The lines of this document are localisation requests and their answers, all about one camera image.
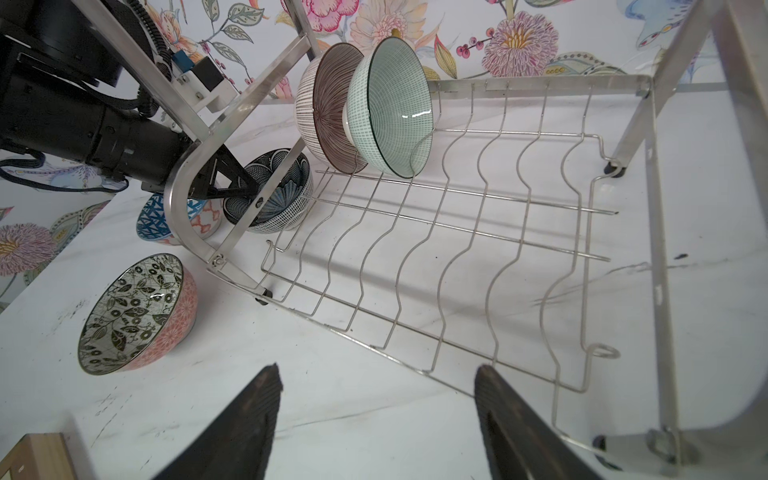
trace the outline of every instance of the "dish rack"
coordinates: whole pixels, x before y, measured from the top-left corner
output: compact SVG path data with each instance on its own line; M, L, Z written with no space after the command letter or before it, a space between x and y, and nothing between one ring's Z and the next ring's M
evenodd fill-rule
M268 240L269 249L260 266L246 269L257 272L256 275L246 273L235 264L237 255L233 249L265 199L304 149L303 141L299 139L293 145L286 160L218 247L209 245L191 229L185 210L187 192L208 159L296 62L304 55L310 60L320 55L302 2L285 2L296 26L296 39L211 126L170 87L98 0L73 2L96 33L122 56L124 65L135 78L190 137L197 139L167 181L164 206L174 235L225 283L466 395L471 395L470 384L456 381L455 376L444 376L443 366L471 378L477 364L489 362L499 369L548 382L553 392L552 428L563 441L598 455L608 468L620 466L670 476L678 475L683 467L716 468L723 463L720 454L733 444L724 437L729 430L750 420L764 423L760 405L752 405L727 425L690 432L680 430L655 129L657 112L674 93L677 81L710 26L721 52L728 52L721 57L732 88L738 85L741 93L752 94L752 97L733 96L735 103L747 108L745 115L751 119L740 118L742 126L746 121L754 122L755 118L765 121L766 98L759 93L766 91L766 79L754 73L761 68L766 71L765 55L756 54L757 45L764 45L761 40L768 38L768 29L761 29L764 25L755 20L765 18L764 10L755 10L758 4L762 7L762 2L753 2L754 5L735 1L695 2L653 78L596 75L430 81L438 116L432 132L432 155L424 172L412 179L402 179L371 174L371 169L352 175L330 168L318 170L316 192L307 198L306 212L297 214L303 217L296 229L282 231ZM610 156L604 151L603 137L589 131L586 122L590 105L604 95L629 96L637 102L624 136ZM559 98L582 102L580 128L570 131L542 128L548 102ZM472 127L478 102L488 99L503 106L502 121L493 128ZM538 128L505 130L511 99L529 99L537 105ZM449 101L464 102L467 118L463 127L441 125ZM759 131L743 128L743 134L754 162L759 158L761 146L765 148L766 139L760 138ZM470 137L474 141L482 139L478 149L470 158L454 158L457 144ZM523 143L515 153L505 154L508 161L490 162L485 155L498 154L501 137L519 138ZM574 199L571 202L540 197L522 167L530 161L530 151L545 141L568 142L558 159L557 175ZM598 186L608 178L621 176L641 144L647 175L652 276L649 290L654 311L659 428L636 435L602 438L592 445L583 439L573 439L558 428L559 397L562 390L586 392L595 359L611 360L620 356L612 346L586 340L590 265L609 261L600 252L593 251L593 226L596 218L617 213L594 205ZM577 149L588 148L593 149L594 157L607 162L606 173L595 176L582 187L573 180L573 173L567 168L568 159ZM456 168L464 173L457 174ZM467 186L459 181L468 175L480 183ZM522 194L511 193L509 189L497 190L499 178L522 186ZM756 170L763 209L768 211L768 189L761 183L764 179ZM510 223L495 222L500 217L508 218L513 209L518 221L516 228ZM542 209L569 216L571 229L565 240L553 244L538 239L531 222L544 211ZM361 247L350 249L350 244ZM456 244L463 247L460 250L442 248ZM538 335L548 361L554 365L553 376L509 359L504 348L509 338L495 306L499 297L503 299L508 293L505 282L509 273L529 272L523 268L528 259L544 253L558 256L565 265L548 288L540 292L536 303ZM467 261L478 258L485 261L484 268L480 269L485 273L481 280L473 276L474 270L465 268ZM578 348L583 360L578 367L581 381L571 382L562 375L566 365L553 346L550 316L553 309L557 311L553 306L556 304L553 292L578 275L579 268L583 281L574 293L581 296ZM422 288L427 284L434 286L434 296ZM470 334L471 329L478 332L478 328L485 332L483 345L473 340L479 338L478 335ZM462 363L457 354L473 360Z

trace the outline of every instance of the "bowl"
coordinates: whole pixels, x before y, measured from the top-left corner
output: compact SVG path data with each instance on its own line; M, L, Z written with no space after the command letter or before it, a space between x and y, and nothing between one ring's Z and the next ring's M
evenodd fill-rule
M272 172L288 155L289 148L279 148L261 155L245 166L245 171L259 184L259 191L270 179ZM310 202L313 192L312 172L306 155L299 154L288 174L275 189L259 215L253 220L248 231L254 233L276 233L290 230L300 221ZM228 197L224 200L224 216L232 224L243 217L255 197Z
M125 270L96 302L78 344L78 360L91 375L146 366L170 352L192 329L197 286L169 253Z
M208 238L221 225L221 199L187 200L187 215L192 229L200 238ZM144 204L136 220L136 234L148 242L160 242L166 245L180 245L179 240L170 232L165 221L163 194L153 194Z
M416 53L388 37L349 84L343 122L363 158L385 174L411 178L432 148L432 99Z
M315 157L345 174L355 174L367 165L342 124L349 82L361 60L360 50L348 43L326 50L304 71L293 106L306 146Z

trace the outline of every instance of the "table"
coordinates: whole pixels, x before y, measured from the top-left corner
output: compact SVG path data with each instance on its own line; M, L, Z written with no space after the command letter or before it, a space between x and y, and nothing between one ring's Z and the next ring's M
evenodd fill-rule
M249 160L291 145L291 110L259 107L230 148ZM670 268L681 422L707 425L739 412L762 384L768 242L727 94L675 96L659 129L670 262L689 255ZM645 199L627 192L642 192L643 165L632 168L623 184L601 193L621 205L619 217L637 222L633 209L647 209ZM139 240L135 220L148 195L132 181L0 316L0 455L26 432L63 432L81 480L152 478L276 362L284 391L267 478L489 478L471 398L259 305L181 247ZM225 230L210 241L221 241ZM261 258L266 245L253 242L253 250ZM190 335L146 368L83 373L75 347L84 318L121 271L161 251L179 256L197 282ZM612 267L646 276L647 260L647 246L638 247ZM653 358L652 339L627 338L623 327L610 334L622 348ZM628 357L625 370L595 373L597 392L575 404L586 413L569 407L562 414L584 439L653 424L653 389L641 395L632 385L653 385L655 367ZM637 378L646 374L651 378ZM512 385L548 417L549 384L515 377ZM583 458L597 465L591 455Z

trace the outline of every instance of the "purple flower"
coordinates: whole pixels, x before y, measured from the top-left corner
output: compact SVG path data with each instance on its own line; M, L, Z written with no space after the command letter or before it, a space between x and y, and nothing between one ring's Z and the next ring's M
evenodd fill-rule
M485 48L482 66L494 77L534 77L558 53L558 31L543 15L518 12L502 20Z
M0 227L0 275L37 268L53 257L56 242L47 228L34 223Z

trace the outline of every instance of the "wire dish rack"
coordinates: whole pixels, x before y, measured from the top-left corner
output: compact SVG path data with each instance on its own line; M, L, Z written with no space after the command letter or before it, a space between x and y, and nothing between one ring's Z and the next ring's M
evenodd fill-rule
M593 219L618 213L594 206L596 190L622 172L614 168L585 177L617 162L605 154L603 137L588 131L587 118L598 97L610 95L614 107L616 97L623 97L633 110L651 101L650 87L650 78L641 75L430 82L437 115L432 152L420 175L402 179L372 167L358 174L316 170L315 194L297 214L303 215L297 227L266 241L258 283L244 286L219 277L469 396L482 363L549 382L552 425L570 442L600 452L557 427L560 389L586 392L593 360L620 357L614 347L586 340L590 264L610 261L592 249ZM485 116L489 106L494 116L475 116L481 102ZM574 115L575 131L543 129L553 103ZM509 115L522 114L532 116L533 129L505 129ZM441 126L446 116L461 115L462 127ZM651 146L652 119L647 119ZM551 157L552 151L556 158L543 167L542 152ZM654 158L654 147L648 154ZM587 157L593 160L589 168L570 167ZM551 180L571 202L537 195L536 186ZM542 228L553 219L561 223L556 231ZM542 290L536 290L540 282L531 281L530 291L519 291L521 277L537 263L551 264L559 273ZM569 283L571 277L578 281ZM581 285L575 313L551 306L559 303L552 295L564 283ZM271 297L260 295L261 288L270 289ZM512 290L518 294L510 296ZM509 310L520 302L535 304L546 348L523 362L510 358L510 348L529 353L541 347L521 344L509 321ZM581 349L579 367L568 369L575 381L562 378L562 358L551 345L551 324L566 314L580 316L580 333L571 339Z
M99 0L72 1L129 72L196 140L167 179L164 209L174 236L225 283L457 392L469 394L480 363L549 383L553 429L563 441L599 455L609 468L675 476L691 465L731 468L738 463L729 460L737 449L748 452L745 463L764 458L768 430L753 426L766 424L768 382L735 419L680 430L655 131L657 112L712 29L763 211L768 211L768 137L760 128L768 125L768 104L766 79L759 75L768 71L761 49L768 40L768 15L759 0L693 2L653 78L430 81L438 120L424 171L408 180L371 167L354 175L316 172L316 190L304 198L304 216L295 230L268 240L260 264L249 264L252 260L235 247L304 149L301 139L221 245L208 244L192 230L187 195L202 167L280 79L304 55L310 60L321 55L302 2L284 2L297 37L209 126ZM627 99L631 117L612 117L613 106ZM602 103L602 121L591 130L597 103ZM555 105L575 106L570 110L574 122L560 114L548 117ZM505 126L511 116L529 122L511 130ZM553 117L553 124L547 122ZM609 157L595 131L616 127L621 139ZM552 148L541 150L545 144ZM621 356L613 346L587 340L599 338L588 324L600 319L594 295L590 310L591 281L610 273L610 245L593 233L605 233L605 223L617 219L617 211L599 201L599 190L610 177L622 175L641 145L647 228L644 221L635 223L642 227L638 234L650 233L651 285L642 306L623 306L622 313L633 313L639 323L653 319L656 378L649 389L658 394L658 428L613 435L593 446L560 430L560 398L563 390L586 392L594 365ZM604 162L607 173L594 175ZM555 185L560 190L553 196ZM564 296L580 301L566 302ZM568 329L573 325L568 319L577 320L575 329Z

